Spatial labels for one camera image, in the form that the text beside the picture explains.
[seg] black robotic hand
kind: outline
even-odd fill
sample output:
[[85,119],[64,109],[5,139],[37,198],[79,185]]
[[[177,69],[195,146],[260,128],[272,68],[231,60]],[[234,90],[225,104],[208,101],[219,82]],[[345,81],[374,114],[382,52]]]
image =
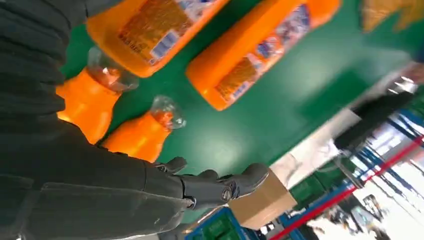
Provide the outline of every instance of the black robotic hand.
[[251,164],[242,174],[218,178],[213,170],[206,170],[198,176],[180,176],[183,197],[193,204],[190,209],[214,208],[230,200],[253,193],[268,177],[268,167],[261,163]]

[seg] green table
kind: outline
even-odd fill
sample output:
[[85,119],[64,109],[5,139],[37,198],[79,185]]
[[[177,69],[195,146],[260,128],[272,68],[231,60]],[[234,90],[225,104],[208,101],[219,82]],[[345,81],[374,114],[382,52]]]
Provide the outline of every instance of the green table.
[[[360,1],[345,0],[333,21],[306,36],[236,104],[217,112],[188,82],[185,69],[258,2],[231,0],[165,68],[120,98],[110,131],[145,113],[154,96],[163,94],[180,104],[187,126],[169,136],[158,161],[183,156],[189,163],[183,172],[190,174],[205,169],[237,173],[253,162],[270,165],[381,77],[405,65],[424,43],[424,22],[392,31],[397,15],[362,34]],[[84,27],[74,30],[63,68],[67,77],[85,66],[92,45]]]

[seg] plastic bottle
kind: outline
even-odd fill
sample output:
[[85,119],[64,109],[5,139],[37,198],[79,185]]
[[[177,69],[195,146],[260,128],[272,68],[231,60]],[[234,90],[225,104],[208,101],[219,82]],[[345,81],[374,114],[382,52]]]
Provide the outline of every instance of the plastic bottle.
[[166,65],[229,0],[124,0],[90,18],[87,31],[111,58],[150,77]]
[[306,33],[328,22],[339,6],[339,0],[264,0],[198,55],[187,77],[222,111]]
[[113,107],[122,92],[137,88],[138,82],[138,77],[93,47],[88,52],[87,67],[56,88],[66,105],[57,116],[77,125],[95,144],[108,130]]
[[154,163],[168,135],[185,125],[186,121],[177,104],[171,98],[159,95],[155,97],[149,112],[124,122],[102,146],[111,152],[125,153]]

